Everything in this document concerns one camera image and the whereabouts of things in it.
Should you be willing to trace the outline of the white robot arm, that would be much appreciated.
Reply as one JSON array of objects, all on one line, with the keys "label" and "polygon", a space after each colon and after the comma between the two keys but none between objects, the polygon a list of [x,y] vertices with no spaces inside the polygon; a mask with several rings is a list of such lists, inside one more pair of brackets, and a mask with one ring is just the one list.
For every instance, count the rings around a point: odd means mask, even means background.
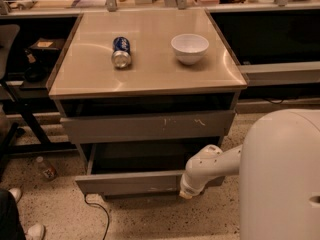
[{"label": "white robot arm", "polygon": [[320,240],[320,110],[269,113],[242,145],[207,145],[190,158],[180,196],[220,176],[239,176],[241,240]]}]

